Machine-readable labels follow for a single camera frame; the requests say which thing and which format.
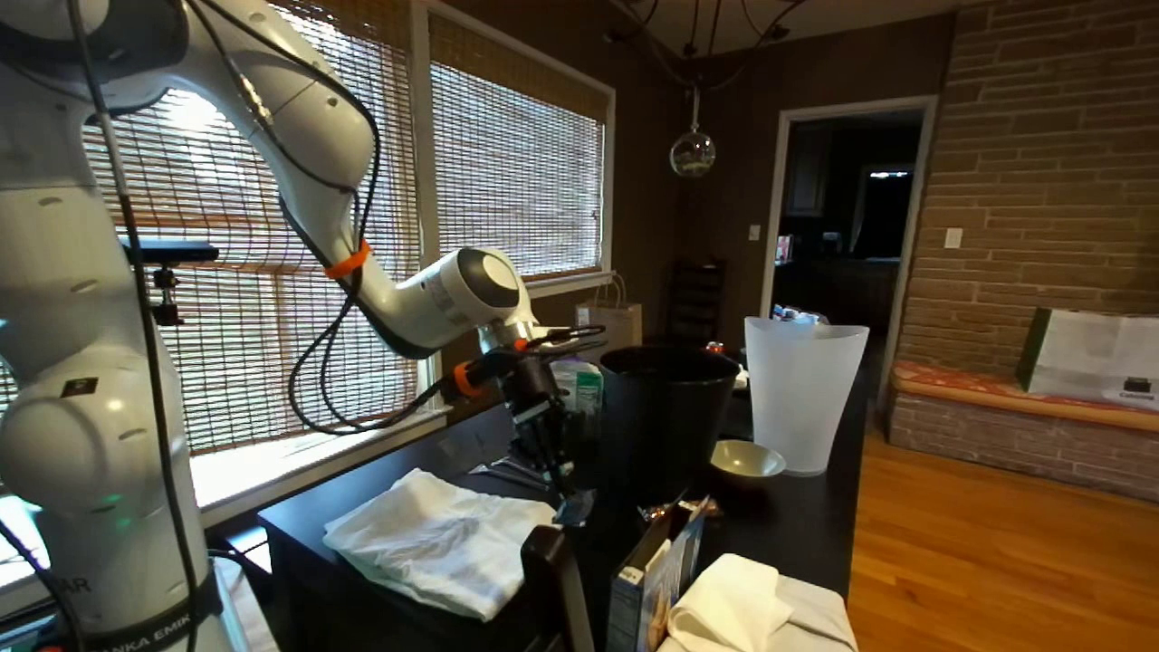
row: doorway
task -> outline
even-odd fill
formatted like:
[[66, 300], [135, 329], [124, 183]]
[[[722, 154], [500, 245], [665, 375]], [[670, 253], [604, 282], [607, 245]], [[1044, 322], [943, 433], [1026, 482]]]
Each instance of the doorway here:
[[892, 97], [778, 117], [761, 315], [866, 322], [874, 408], [895, 365], [934, 106]]

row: brick wall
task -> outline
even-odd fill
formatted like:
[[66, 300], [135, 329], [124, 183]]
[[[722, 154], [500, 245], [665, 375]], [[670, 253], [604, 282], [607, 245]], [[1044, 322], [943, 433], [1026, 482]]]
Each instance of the brick wall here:
[[1009, 375], [1037, 304], [1159, 315], [1157, 284], [1159, 2], [968, 8], [897, 353]]

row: light switch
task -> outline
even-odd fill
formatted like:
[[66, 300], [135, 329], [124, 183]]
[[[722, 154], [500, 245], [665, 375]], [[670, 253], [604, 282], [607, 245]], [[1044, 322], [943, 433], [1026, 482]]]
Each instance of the light switch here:
[[947, 228], [943, 245], [947, 245], [947, 249], [959, 249], [959, 245], [962, 245], [962, 235], [968, 235], [962, 228]]

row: wooden floor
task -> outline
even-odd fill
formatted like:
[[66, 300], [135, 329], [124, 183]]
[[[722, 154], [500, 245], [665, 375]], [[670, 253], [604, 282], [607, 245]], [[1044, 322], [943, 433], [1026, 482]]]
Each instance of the wooden floor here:
[[1159, 652], [1159, 504], [868, 433], [846, 607], [863, 652]]

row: ceiling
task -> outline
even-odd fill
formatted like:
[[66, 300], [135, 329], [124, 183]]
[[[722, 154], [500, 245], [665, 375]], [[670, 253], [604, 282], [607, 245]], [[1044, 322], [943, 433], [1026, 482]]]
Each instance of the ceiling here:
[[978, 0], [612, 0], [679, 56], [746, 50], [926, 15]]

